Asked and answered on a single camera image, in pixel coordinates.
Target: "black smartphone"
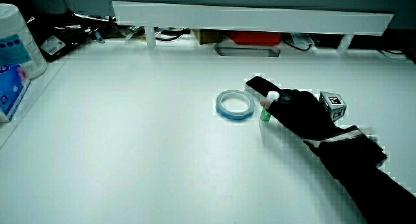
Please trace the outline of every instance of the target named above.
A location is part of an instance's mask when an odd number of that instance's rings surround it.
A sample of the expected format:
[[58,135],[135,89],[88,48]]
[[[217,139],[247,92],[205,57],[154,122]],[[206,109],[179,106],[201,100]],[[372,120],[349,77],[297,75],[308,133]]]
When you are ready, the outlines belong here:
[[253,95],[255,95],[255,93],[259,93],[264,97],[264,99],[266,99],[267,94],[270,91],[276,91],[279,93],[278,102],[285,103],[285,104],[291,103],[292,97],[289,94],[283,92],[279,87],[274,85],[272,82],[260,76],[253,77],[252,79],[246,82],[246,85],[248,86],[248,88],[246,89]]

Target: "black sleeve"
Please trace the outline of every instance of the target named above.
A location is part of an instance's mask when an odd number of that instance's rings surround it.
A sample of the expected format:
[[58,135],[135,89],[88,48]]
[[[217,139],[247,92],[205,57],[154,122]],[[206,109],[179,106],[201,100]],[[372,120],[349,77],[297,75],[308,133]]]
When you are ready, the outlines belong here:
[[416,223],[416,197],[376,167],[387,157],[365,135],[323,141],[314,153],[368,223]]
[[416,197],[376,167],[340,180],[367,223],[416,223]]

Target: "small green bottle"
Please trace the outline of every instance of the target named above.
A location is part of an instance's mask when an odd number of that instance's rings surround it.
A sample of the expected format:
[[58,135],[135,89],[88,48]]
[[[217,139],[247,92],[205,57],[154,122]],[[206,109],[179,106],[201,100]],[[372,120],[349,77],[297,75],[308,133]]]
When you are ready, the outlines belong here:
[[[276,92],[276,91],[270,91],[267,94],[266,99],[273,100],[273,101],[277,101],[279,99],[279,93]],[[263,107],[263,110],[261,111],[261,114],[260,114],[260,120],[261,121],[264,121],[264,122],[268,122],[270,120],[270,117],[271,116],[272,115],[269,112],[267,112],[266,108]]]

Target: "blue tape roll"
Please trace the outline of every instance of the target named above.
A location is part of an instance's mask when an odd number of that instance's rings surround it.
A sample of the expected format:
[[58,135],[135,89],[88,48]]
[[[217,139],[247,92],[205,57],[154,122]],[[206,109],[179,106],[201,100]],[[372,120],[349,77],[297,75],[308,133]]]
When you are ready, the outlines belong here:
[[[244,101],[245,103],[247,103],[248,109],[242,112],[232,112],[232,111],[226,110],[222,106],[222,101],[227,98],[237,98],[237,99]],[[220,93],[220,95],[218,95],[218,97],[216,98],[216,111],[228,119],[242,120],[242,119],[250,117],[253,114],[254,101],[249,95],[245,94],[242,91],[227,90],[227,91]]]

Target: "red box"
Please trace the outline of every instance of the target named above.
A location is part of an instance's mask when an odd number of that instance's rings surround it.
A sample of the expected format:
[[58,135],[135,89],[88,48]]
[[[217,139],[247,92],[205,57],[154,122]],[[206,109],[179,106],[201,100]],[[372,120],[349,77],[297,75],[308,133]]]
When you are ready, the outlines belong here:
[[278,45],[280,32],[252,32],[252,31],[228,31],[226,35],[236,44],[242,45]]

